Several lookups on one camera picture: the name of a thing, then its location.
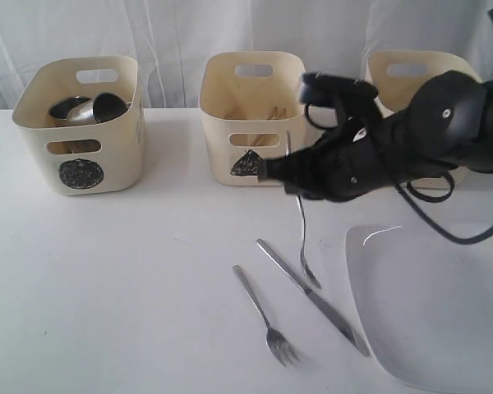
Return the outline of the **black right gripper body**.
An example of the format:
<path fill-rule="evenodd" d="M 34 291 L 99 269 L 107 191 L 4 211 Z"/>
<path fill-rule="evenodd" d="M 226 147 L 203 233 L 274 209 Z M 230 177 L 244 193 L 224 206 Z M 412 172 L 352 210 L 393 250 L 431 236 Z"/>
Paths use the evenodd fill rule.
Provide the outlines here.
<path fill-rule="evenodd" d="M 386 117 L 371 129 L 353 118 L 324 132 L 312 145 L 312 151 L 311 169 L 316 182 L 313 199 L 348 202 L 374 190 L 406 183 L 415 197 L 439 203 L 448 199 L 455 188 L 449 165 L 426 160 L 404 143 L 399 114 Z M 449 185 L 446 194 L 432 197 L 412 186 L 414 181 L 433 177 L 442 178 Z"/>

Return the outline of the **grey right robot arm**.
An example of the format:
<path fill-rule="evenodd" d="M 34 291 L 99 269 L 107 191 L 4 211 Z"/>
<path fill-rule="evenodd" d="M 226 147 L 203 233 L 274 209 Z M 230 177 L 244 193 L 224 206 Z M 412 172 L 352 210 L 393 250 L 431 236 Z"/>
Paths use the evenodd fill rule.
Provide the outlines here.
<path fill-rule="evenodd" d="M 390 116 L 363 80 L 307 72 L 302 84 L 301 102 L 332 108 L 339 123 L 308 148 L 260 162 L 259 179 L 288 193 L 341 203 L 459 167 L 493 172 L 493 80 L 447 71 Z"/>

